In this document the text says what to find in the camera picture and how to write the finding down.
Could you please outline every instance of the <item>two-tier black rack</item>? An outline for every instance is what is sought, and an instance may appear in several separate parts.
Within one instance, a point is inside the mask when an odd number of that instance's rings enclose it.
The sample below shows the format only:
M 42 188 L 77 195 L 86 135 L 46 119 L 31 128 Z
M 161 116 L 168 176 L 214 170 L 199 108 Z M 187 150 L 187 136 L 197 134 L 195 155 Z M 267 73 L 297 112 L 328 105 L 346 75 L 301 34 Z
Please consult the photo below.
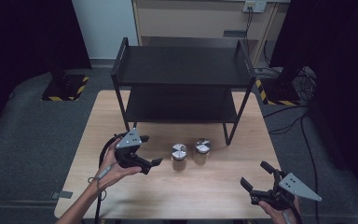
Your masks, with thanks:
M 236 48 L 177 48 L 129 46 L 125 37 L 112 80 L 127 130 L 130 122 L 222 123 L 229 145 L 255 71 L 240 40 Z M 121 87 L 131 88 L 126 107 Z M 232 90 L 246 90 L 238 113 Z

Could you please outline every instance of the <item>person's left hand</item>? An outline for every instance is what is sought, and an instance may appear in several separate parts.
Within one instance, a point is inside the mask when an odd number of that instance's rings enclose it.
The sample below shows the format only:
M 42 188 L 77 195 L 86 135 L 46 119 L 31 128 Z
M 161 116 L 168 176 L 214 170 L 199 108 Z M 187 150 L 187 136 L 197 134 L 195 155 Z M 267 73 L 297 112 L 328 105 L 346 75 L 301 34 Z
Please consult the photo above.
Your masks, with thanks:
M 107 187 L 110 187 L 116 184 L 120 179 L 126 175 L 135 175 L 142 171 L 142 168 L 139 166 L 122 168 L 117 162 L 115 157 L 116 145 L 121 139 L 118 138 L 110 147 L 108 148 L 103 163 L 100 170 L 97 172 L 98 176 L 106 167 L 114 164 L 111 170 L 100 180 L 100 190 L 105 190 Z

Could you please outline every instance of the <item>white wall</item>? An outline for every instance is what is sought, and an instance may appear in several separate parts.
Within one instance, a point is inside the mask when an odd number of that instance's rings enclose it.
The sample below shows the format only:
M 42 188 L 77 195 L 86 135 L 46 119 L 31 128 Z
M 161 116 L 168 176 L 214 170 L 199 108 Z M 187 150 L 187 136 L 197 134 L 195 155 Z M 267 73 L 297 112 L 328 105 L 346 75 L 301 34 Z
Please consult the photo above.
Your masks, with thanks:
M 123 37 L 138 45 L 131 0 L 73 0 L 91 59 L 115 59 Z

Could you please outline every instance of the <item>silver lid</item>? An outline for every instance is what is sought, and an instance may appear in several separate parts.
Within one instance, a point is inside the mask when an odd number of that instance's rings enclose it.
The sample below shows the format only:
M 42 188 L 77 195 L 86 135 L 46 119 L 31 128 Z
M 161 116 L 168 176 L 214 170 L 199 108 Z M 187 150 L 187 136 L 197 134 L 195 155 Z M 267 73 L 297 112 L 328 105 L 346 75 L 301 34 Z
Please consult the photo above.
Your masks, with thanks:
M 182 161 L 186 158 L 187 148 L 183 144 L 176 144 L 172 147 L 172 157 L 178 161 Z
M 196 150 L 199 153 L 208 153 L 211 150 L 211 141 L 206 138 L 200 138 L 196 143 Z

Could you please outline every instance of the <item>hand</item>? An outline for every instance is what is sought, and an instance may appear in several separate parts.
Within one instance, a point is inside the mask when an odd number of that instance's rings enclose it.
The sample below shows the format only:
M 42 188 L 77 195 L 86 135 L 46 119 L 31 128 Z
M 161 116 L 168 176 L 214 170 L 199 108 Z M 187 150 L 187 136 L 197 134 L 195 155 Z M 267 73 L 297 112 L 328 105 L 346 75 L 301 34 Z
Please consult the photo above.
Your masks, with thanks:
M 271 216 L 272 222 L 274 224 L 286 224 L 286 220 L 283 217 L 283 211 L 278 211 L 276 209 L 274 209 L 273 207 L 271 207 L 271 205 L 269 205 L 266 202 L 260 201 L 258 203 L 258 205 L 260 205 L 261 208 L 263 208 L 263 210 Z M 297 197 L 295 197 L 294 200 L 294 205 L 296 210 L 298 211 L 298 213 L 300 213 L 300 209 L 299 209 L 299 199 Z M 296 217 L 295 214 L 293 214 L 292 209 L 286 209 L 284 210 L 284 213 L 287 214 L 287 216 L 290 219 L 290 223 L 292 224 L 296 224 Z
M 98 176 L 106 167 L 114 164 L 111 170 L 100 180 L 100 190 L 105 190 L 107 187 L 110 187 L 116 184 L 120 179 L 126 175 L 135 175 L 142 171 L 141 167 L 130 167 L 122 168 L 117 162 L 115 157 L 116 145 L 121 139 L 118 138 L 106 151 L 103 163 L 100 170 L 95 175 Z

